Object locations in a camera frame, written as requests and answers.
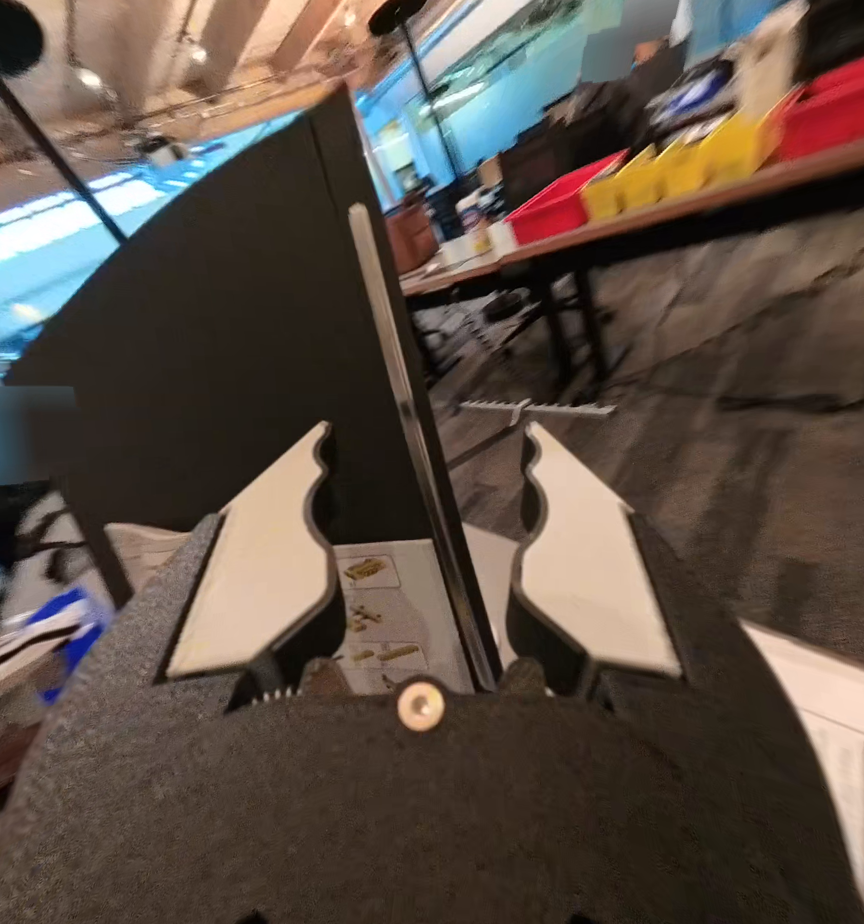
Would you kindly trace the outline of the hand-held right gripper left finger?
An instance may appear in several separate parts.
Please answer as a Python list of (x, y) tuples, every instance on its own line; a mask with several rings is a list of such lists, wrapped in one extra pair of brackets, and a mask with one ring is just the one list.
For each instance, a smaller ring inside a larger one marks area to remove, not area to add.
[(321, 421), (217, 514), (165, 653), (165, 682), (226, 678), (229, 705), (299, 692), (312, 661), (331, 659), (346, 631), (327, 537), (335, 466)]

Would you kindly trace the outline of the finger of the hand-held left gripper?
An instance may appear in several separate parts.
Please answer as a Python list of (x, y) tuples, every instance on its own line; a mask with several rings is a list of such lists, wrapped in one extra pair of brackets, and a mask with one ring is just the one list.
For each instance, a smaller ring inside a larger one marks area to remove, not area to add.
[(29, 650), (53, 652), (94, 625), (91, 605), (85, 599), (52, 599), (28, 615), (19, 628), (0, 636), (0, 664)]
[(63, 649), (69, 634), (21, 634), (0, 641), (0, 698), (33, 682), (36, 690), (59, 687), (67, 676)]

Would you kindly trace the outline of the yellow storage bin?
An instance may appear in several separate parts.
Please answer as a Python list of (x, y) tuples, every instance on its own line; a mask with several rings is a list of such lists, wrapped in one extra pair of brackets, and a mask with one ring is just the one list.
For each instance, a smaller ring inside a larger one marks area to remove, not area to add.
[(712, 182), (711, 170), (707, 138), (676, 139), (658, 157), (661, 200), (702, 191)]
[(800, 94), (791, 91), (761, 117), (737, 112), (721, 120), (700, 143), (702, 188), (745, 181), (772, 163), (779, 156), (788, 112)]
[(588, 223), (608, 221), (623, 211), (620, 170), (605, 170), (590, 178), (580, 190)]
[(636, 154), (616, 174), (619, 213), (643, 210), (664, 198), (657, 148), (649, 145)]

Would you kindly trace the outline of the red storage bin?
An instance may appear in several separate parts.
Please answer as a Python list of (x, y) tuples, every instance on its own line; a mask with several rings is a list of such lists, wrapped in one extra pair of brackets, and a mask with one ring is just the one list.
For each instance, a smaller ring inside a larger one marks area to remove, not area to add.
[(777, 111), (779, 161), (864, 138), (864, 57), (798, 87)]
[(506, 218), (517, 247), (571, 232), (589, 220), (581, 189), (610, 169), (620, 167), (627, 149), (579, 167), (551, 182)]

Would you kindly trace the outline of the white printed paper sheet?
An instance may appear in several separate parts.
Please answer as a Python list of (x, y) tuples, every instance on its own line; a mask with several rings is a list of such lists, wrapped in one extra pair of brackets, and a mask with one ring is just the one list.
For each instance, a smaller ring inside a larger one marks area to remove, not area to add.
[(752, 623), (742, 625), (813, 744), (864, 899), (864, 667)]

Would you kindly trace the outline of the long wooden table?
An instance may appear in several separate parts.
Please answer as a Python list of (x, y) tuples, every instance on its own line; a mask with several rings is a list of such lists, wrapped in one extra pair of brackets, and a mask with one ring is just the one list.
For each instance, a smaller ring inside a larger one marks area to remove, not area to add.
[[(557, 394), (596, 398), (629, 349), (610, 353), (589, 273), (661, 252), (762, 233), (809, 217), (864, 207), (864, 138), (762, 168), (749, 179), (698, 191), (517, 247), (495, 260), (401, 283), (411, 316), (499, 290), (525, 287), (546, 321), (557, 368)], [(575, 365), (551, 284), (576, 278), (576, 310), (588, 353)]]

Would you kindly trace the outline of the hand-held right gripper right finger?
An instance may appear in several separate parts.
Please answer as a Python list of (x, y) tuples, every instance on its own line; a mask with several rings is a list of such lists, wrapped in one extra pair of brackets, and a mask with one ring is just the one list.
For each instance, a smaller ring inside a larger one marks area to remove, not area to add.
[(545, 426), (521, 452), (525, 537), (506, 628), (548, 695), (592, 695), (607, 671), (680, 683), (684, 669), (634, 526), (634, 509)]

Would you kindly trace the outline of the white toothed bracket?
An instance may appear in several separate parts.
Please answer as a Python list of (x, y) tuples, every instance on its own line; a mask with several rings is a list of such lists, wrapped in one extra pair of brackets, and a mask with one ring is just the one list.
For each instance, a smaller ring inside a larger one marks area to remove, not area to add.
[(519, 401), (472, 399), (458, 402), (457, 410), (507, 414), (509, 417), (509, 425), (515, 426), (521, 422), (523, 417), (530, 417), (531, 415), (548, 415), (572, 419), (604, 419), (615, 414), (617, 407), (614, 405), (600, 405), (597, 403), (580, 405), (547, 404), (537, 403), (530, 399)]

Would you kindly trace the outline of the white instruction booklet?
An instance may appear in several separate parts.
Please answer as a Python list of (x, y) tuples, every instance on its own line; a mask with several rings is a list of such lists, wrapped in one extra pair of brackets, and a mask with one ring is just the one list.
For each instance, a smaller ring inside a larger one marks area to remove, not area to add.
[(347, 628), (335, 655), (357, 695), (412, 676), (472, 692), (472, 676), (430, 539), (337, 545)]

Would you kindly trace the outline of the black partition board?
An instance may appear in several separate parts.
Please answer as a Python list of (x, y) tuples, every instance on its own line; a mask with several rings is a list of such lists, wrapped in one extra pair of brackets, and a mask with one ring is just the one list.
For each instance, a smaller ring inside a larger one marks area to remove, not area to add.
[(471, 682), (495, 688), (497, 643), (344, 86), (139, 228), (6, 383), (74, 391), (61, 492), (118, 608), (134, 590), (105, 525), (191, 529), (329, 423), (330, 544), (432, 540)]

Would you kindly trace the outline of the brown cardboard box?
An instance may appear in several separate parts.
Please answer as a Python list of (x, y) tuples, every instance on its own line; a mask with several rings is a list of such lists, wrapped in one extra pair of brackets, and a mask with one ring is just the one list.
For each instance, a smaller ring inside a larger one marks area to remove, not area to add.
[(424, 202), (402, 202), (384, 220), (398, 275), (420, 269), (438, 254), (438, 238)]

